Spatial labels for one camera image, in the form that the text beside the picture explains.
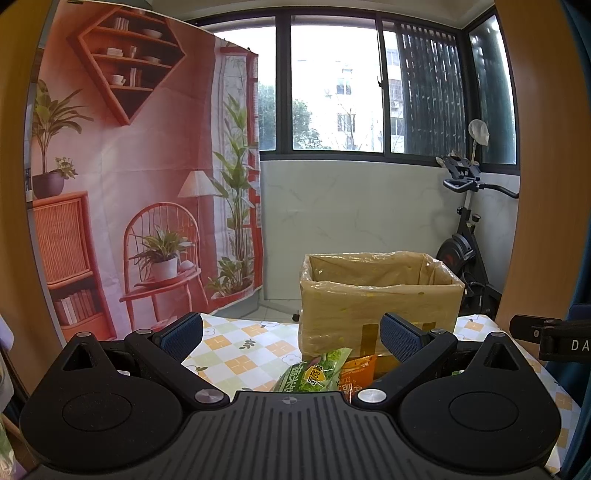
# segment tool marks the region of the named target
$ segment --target printed potted plant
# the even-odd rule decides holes
[[[178,232],[162,230],[158,226],[155,229],[156,235],[135,235],[141,239],[145,250],[131,258],[135,265],[139,265],[140,277],[146,278],[143,273],[150,268],[155,281],[169,280],[177,276],[180,254],[194,243]]]
[[[254,276],[254,258],[251,239],[245,221],[254,205],[248,199],[248,190],[252,188],[248,181],[248,142],[246,137],[246,109],[240,106],[232,95],[224,102],[226,111],[232,119],[224,120],[226,136],[232,147],[232,158],[226,158],[220,152],[213,152],[222,163],[223,183],[212,179],[212,183],[229,206],[231,218],[226,226],[231,231],[230,246],[234,259],[222,257],[218,261],[219,276],[210,278],[208,288],[214,291],[212,300],[224,299],[224,304],[239,300],[252,288]]]
[[[81,91],[82,89],[75,90],[61,101],[52,100],[45,82],[38,81],[33,111],[33,137],[37,139],[41,149],[42,173],[33,175],[33,192],[38,199],[59,195],[64,189],[64,181],[77,175],[72,159],[66,157],[56,158],[57,168],[48,171],[47,149],[51,139],[62,128],[72,128],[79,134],[82,133],[82,127],[75,119],[94,121],[91,117],[78,113],[77,109],[85,105],[69,105],[72,98]]]

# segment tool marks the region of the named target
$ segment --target plastic bag liner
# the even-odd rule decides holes
[[[305,358],[337,348],[349,358],[390,355],[377,328],[393,312],[422,330],[453,332],[464,284],[427,254],[306,255],[298,344]]]

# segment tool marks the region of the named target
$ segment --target green snack package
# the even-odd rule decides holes
[[[281,376],[273,392],[328,392],[339,389],[340,369],[351,348],[339,348],[309,362],[292,365]]]

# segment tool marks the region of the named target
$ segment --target silver screw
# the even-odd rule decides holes
[[[388,396],[383,390],[377,388],[366,388],[357,394],[357,398],[365,403],[380,403],[386,400]]]
[[[223,392],[213,388],[204,388],[195,393],[195,400],[199,403],[218,403],[223,400]]]

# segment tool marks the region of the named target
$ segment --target orange snack package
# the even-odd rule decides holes
[[[340,371],[339,390],[348,401],[355,392],[371,385],[374,381],[375,355],[349,360]]]

